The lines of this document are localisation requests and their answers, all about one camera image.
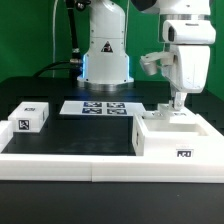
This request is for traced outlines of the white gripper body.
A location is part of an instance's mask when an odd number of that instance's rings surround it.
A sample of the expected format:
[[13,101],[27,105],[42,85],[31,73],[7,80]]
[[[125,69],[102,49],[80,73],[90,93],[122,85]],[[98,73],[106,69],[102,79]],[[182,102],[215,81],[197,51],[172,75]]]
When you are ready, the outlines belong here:
[[209,20],[166,19],[162,38],[173,54],[173,63],[162,69],[163,75],[180,92],[200,93],[205,86],[210,44],[216,31]]

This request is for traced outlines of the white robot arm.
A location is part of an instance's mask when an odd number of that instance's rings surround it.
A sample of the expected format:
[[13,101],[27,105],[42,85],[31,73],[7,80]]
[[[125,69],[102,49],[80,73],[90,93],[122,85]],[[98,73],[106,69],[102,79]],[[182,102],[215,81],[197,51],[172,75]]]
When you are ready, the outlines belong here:
[[89,0],[90,44],[78,84],[98,91],[132,85],[129,54],[135,52],[149,76],[161,73],[170,83],[171,107],[184,107],[186,95],[203,91],[216,31],[212,0],[127,0],[157,20],[138,20],[112,0]]

